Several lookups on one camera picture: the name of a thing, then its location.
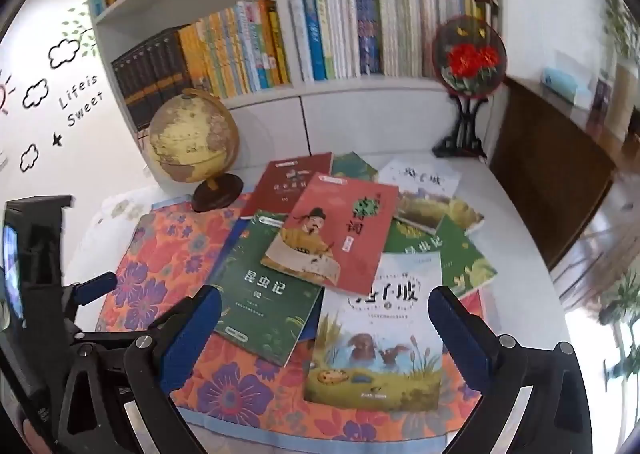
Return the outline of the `green insect book 02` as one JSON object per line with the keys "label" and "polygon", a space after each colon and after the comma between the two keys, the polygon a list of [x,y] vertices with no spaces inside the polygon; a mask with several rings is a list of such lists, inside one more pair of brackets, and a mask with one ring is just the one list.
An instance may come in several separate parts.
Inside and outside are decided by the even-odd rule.
{"label": "green insect book 02", "polygon": [[322,288],[262,264],[283,214],[258,210],[230,254],[209,278],[221,293],[216,332],[242,349],[285,366]]}

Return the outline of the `green insect book 03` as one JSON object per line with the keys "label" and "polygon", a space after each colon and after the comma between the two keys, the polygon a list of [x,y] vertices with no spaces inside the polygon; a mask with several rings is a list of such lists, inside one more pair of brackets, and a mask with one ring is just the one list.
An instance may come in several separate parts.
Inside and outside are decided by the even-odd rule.
{"label": "green insect book 03", "polygon": [[497,275],[497,270],[448,216],[440,220],[434,234],[412,224],[394,220],[384,252],[393,254],[440,253],[442,284],[460,299],[476,292]]}

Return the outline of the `white rabbit hill book 2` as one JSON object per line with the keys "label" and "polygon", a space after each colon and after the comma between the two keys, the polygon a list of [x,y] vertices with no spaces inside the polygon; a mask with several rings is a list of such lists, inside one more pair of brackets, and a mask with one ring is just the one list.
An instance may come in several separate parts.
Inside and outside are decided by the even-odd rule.
{"label": "white rabbit hill book 2", "polygon": [[442,340],[427,311],[439,252],[384,254],[367,296],[326,290],[304,399],[381,412],[438,407]]}

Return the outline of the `dark red fairy tale book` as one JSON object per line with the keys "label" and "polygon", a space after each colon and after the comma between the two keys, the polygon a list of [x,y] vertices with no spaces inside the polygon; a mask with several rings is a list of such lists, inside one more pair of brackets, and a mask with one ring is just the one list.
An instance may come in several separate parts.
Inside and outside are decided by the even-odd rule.
{"label": "dark red fairy tale book", "polygon": [[240,217],[253,218],[258,210],[288,214],[314,174],[330,172],[332,160],[332,153],[323,153],[270,162],[250,193]]}

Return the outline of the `red poetry book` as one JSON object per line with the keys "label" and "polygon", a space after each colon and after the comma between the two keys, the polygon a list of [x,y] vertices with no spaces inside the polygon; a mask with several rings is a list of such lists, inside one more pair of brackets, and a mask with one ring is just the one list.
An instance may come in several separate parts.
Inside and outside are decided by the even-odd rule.
{"label": "red poetry book", "polygon": [[395,185],[317,172],[267,248],[262,265],[367,296],[398,198]]}

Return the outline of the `floral orange table mat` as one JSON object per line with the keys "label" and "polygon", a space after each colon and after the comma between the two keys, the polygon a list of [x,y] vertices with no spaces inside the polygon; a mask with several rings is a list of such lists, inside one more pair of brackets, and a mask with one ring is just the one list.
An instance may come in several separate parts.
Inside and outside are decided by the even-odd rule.
{"label": "floral orange table mat", "polygon": [[[204,214],[170,200],[142,216],[104,301],[100,332],[143,330],[171,306],[194,295],[213,269],[246,199]],[[480,397],[444,359],[439,406],[431,412],[340,410],[303,398],[311,344],[302,342],[277,367],[213,335],[191,377],[172,394],[184,417],[210,431],[290,448],[296,440],[373,442],[424,440],[450,434]]]}

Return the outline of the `large blue book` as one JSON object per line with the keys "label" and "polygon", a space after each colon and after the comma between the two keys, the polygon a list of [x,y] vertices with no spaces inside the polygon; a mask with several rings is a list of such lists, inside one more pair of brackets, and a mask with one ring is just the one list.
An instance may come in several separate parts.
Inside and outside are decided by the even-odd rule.
{"label": "large blue book", "polygon": [[236,242],[240,239],[241,235],[246,230],[249,223],[250,223],[250,219],[239,218],[238,220],[235,221],[234,226],[232,226],[231,231],[229,232],[226,240],[224,241],[224,246],[222,246],[220,250],[220,253],[218,256],[220,260],[224,260],[224,258],[226,258],[230,254]]}

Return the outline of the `antique yellow globe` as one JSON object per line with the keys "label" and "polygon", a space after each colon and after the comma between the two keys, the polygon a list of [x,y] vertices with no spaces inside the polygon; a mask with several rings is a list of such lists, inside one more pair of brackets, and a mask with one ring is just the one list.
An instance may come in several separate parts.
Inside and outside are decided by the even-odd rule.
{"label": "antique yellow globe", "polygon": [[226,208],[242,192],[243,181],[230,172],[240,150],[238,126],[208,92],[187,88],[165,102],[151,119],[145,149],[157,177],[195,185],[196,212]]}

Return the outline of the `white rabbit hill book far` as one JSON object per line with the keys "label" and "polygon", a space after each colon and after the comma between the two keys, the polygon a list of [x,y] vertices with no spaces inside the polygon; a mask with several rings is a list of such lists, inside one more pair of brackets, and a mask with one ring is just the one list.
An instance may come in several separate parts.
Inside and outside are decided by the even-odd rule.
{"label": "white rabbit hill book far", "polygon": [[435,234],[446,217],[465,234],[484,224],[485,217],[456,195],[461,174],[447,164],[394,158],[378,170],[376,180],[398,187],[395,218],[424,232]]}

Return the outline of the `dark wooden cabinet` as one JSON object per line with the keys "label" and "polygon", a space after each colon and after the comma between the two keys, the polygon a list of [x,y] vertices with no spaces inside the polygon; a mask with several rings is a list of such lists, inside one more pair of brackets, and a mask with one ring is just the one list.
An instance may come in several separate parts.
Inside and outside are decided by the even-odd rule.
{"label": "dark wooden cabinet", "polygon": [[622,141],[542,84],[509,77],[504,85],[489,167],[553,269],[608,194]]}

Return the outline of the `black book set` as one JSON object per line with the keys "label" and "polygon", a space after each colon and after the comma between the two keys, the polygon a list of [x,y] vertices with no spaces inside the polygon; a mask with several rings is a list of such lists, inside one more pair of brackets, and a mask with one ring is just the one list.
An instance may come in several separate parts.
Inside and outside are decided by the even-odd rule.
{"label": "black book set", "polygon": [[174,96],[192,87],[179,32],[164,29],[116,58],[112,69],[134,128],[144,130]]}

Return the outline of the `dark green insect book far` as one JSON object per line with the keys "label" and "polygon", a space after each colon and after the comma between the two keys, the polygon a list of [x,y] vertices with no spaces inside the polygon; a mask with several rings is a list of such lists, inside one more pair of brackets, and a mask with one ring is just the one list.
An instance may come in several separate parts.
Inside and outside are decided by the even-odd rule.
{"label": "dark green insect book far", "polygon": [[357,153],[350,152],[333,157],[331,174],[334,177],[375,181],[378,176],[378,170],[368,164]]}

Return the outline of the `yellow orange book row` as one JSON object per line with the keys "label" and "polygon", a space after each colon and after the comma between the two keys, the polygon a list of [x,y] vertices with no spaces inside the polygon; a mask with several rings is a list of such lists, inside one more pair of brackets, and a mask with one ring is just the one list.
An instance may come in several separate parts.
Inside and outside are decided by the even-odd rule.
{"label": "yellow orange book row", "polygon": [[240,0],[177,30],[190,84],[229,99],[291,83],[277,3]]}

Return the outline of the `light blue box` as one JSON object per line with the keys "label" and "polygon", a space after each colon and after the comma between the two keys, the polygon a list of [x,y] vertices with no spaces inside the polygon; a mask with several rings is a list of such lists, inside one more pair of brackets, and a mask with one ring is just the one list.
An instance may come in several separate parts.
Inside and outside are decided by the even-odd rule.
{"label": "light blue box", "polygon": [[564,70],[545,67],[541,83],[574,107],[588,110],[591,106],[592,94],[588,86]]}

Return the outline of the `round embroidered flower ornament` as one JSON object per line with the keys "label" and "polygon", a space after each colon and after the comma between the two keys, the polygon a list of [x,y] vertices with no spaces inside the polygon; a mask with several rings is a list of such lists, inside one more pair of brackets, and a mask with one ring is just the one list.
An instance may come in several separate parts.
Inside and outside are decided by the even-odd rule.
{"label": "round embroidered flower ornament", "polygon": [[460,15],[437,29],[432,43],[435,76],[457,115],[448,136],[432,148],[436,157],[487,157],[476,131],[477,115],[502,85],[507,62],[500,35],[479,18]]}

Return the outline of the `white bookshelf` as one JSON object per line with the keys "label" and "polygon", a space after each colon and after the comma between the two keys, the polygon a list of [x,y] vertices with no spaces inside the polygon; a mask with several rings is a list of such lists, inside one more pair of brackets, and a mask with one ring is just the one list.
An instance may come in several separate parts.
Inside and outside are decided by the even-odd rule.
{"label": "white bookshelf", "polygon": [[[199,20],[239,0],[116,0],[92,10],[104,65],[146,38]],[[363,155],[428,152],[454,125],[454,104],[431,78],[372,76],[308,84],[302,75],[291,0],[277,3],[290,80],[228,99],[239,126],[236,166],[321,152]]]}

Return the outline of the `white blue book row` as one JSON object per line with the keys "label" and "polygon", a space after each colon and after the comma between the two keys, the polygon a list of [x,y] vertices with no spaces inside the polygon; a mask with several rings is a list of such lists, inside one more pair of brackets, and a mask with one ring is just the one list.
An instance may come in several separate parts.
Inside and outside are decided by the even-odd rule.
{"label": "white blue book row", "polygon": [[469,15],[500,35],[498,0],[291,0],[306,82],[436,78],[432,43],[446,21]]}

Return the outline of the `potted green plant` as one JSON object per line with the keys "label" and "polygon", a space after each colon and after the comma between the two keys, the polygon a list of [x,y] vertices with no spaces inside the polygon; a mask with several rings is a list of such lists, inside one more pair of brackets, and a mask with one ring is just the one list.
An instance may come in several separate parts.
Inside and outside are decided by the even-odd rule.
{"label": "potted green plant", "polygon": [[618,56],[639,64],[639,23],[624,0],[604,0],[603,29]]}

